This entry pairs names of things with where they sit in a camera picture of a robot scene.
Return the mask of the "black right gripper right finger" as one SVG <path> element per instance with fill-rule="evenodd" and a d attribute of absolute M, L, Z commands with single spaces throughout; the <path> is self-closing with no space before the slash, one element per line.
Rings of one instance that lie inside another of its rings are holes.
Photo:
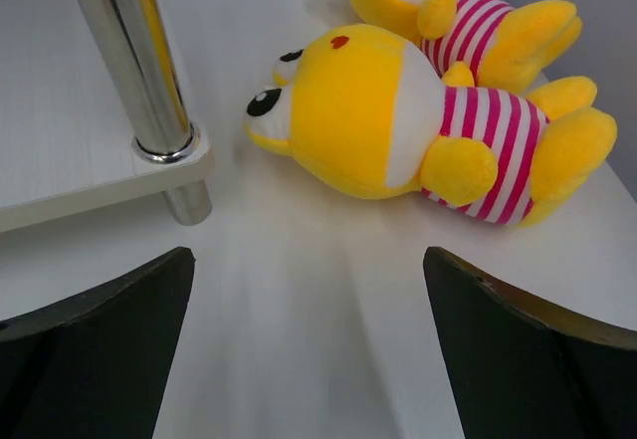
<path fill-rule="evenodd" d="M 451 252 L 423 259 L 467 438 L 633 438 L 636 333 L 497 279 Z"/>

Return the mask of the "yellow frog plush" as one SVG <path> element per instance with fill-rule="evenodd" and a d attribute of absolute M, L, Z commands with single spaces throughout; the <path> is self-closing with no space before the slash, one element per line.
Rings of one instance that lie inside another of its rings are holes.
<path fill-rule="evenodd" d="M 348 0 L 360 19 L 416 44 L 439 76 L 464 63 L 479 87 L 521 94 L 578 39 L 566 0 Z"/>
<path fill-rule="evenodd" d="M 330 187 L 361 199 L 410 192 L 500 225 L 533 225 L 597 169 L 617 137 L 569 77 L 528 95 L 439 76 L 412 43 L 371 25 L 332 29 L 280 57 L 245 130 Z"/>

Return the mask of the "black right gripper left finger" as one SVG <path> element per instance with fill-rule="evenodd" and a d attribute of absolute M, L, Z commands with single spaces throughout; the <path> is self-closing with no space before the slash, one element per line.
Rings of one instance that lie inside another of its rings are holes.
<path fill-rule="evenodd" d="M 178 247 L 2 321 L 2 437 L 152 437 L 194 270 Z"/>

